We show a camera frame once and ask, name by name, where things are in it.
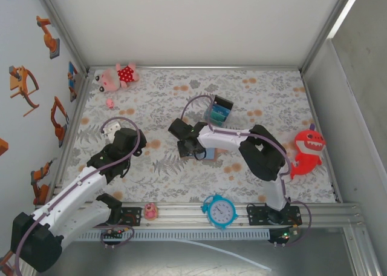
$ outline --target floral tablecloth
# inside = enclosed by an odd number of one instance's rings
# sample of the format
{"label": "floral tablecloth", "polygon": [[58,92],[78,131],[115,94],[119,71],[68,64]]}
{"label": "floral tablecloth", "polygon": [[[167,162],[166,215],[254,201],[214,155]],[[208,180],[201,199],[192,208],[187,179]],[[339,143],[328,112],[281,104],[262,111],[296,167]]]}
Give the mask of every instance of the floral tablecloth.
{"label": "floral tablecloth", "polygon": [[[127,116],[143,130],[148,144],[140,157],[132,158],[127,175],[116,177],[104,192],[124,202],[201,202],[215,193],[234,202],[264,202],[262,184],[240,154],[217,150],[215,161],[180,159],[177,140],[167,131],[170,124],[190,98],[217,94],[234,102],[225,127],[263,125],[294,161],[294,137],[313,122],[297,71],[142,69],[139,73],[138,82],[114,93],[101,93],[93,80],[64,186],[105,146],[101,124],[113,116]],[[113,99],[113,110],[106,106],[107,98]],[[203,120],[208,103],[206,99],[195,101],[184,120],[191,125]],[[285,181],[292,199],[335,202],[325,162],[306,176],[294,180],[288,176]]]}

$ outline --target red shark plush toy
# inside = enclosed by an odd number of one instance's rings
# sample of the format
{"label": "red shark plush toy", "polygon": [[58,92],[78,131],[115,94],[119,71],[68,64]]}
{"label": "red shark plush toy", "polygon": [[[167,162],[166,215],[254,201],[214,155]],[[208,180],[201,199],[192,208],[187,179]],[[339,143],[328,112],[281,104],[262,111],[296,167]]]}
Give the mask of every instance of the red shark plush toy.
{"label": "red shark plush toy", "polygon": [[322,135],[314,130],[311,124],[308,130],[301,131],[294,138],[298,153],[296,155],[297,164],[291,164],[291,179],[294,175],[304,175],[311,172],[316,165],[321,165],[321,155],[326,145]]}

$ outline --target white cable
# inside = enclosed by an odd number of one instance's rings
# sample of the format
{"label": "white cable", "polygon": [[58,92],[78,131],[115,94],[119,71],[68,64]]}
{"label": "white cable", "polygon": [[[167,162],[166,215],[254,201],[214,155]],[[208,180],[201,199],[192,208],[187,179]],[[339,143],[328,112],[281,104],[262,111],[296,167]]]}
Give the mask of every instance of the white cable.
{"label": "white cable", "polygon": [[215,251],[218,251],[218,252],[221,252],[221,253],[224,253],[224,254],[227,254],[227,255],[230,255],[230,256],[233,256],[233,257],[236,257],[238,259],[241,259],[243,261],[246,261],[254,266],[257,266],[261,269],[265,269],[265,270],[268,270],[269,272],[272,271],[271,268],[269,267],[266,267],[262,264],[259,264],[257,262],[254,262],[254,261],[251,261],[249,260],[248,258],[245,258],[245,257],[242,257],[238,254],[235,254],[233,252],[229,252],[229,251],[226,251],[226,250],[222,250],[222,249],[219,249],[219,248],[216,248],[216,247],[213,247],[213,246],[210,246],[210,245],[206,245],[206,244],[202,244],[202,243],[198,243],[197,241],[187,241],[187,240],[170,240],[172,242],[179,242],[179,243],[186,243],[186,244],[192,244],[192,245],[197,245],[197,246],[202,246],[202,247],[205,247],[205,248],[208,248],[208,249],[212,249],[212,250],[215,250]]}

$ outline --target red polka dot dress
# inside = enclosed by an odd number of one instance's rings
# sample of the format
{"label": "red polka dot dress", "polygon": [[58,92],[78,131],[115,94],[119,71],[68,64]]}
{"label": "red polka dot dress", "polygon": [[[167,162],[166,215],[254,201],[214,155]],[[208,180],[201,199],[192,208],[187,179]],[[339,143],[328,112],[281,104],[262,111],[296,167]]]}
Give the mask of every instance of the red polka dot dress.
{"label": "red polka dot dress", "polygon": [[125,81],[125,82],[133,82],[133,69],[131,69],[129,66],[122,68],[121,70],[118,71],[120,81]]}

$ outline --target clock face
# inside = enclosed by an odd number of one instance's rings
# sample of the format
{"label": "clock face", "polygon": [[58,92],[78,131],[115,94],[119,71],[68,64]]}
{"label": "clock face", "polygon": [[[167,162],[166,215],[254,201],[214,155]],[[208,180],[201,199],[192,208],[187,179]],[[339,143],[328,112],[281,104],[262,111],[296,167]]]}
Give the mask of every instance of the clock face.
{"label": "clock face", "polygon": [[210,214],[215,223],[225,224],[234,216],[232,205],[225,200],[217,200],[211,205]]}

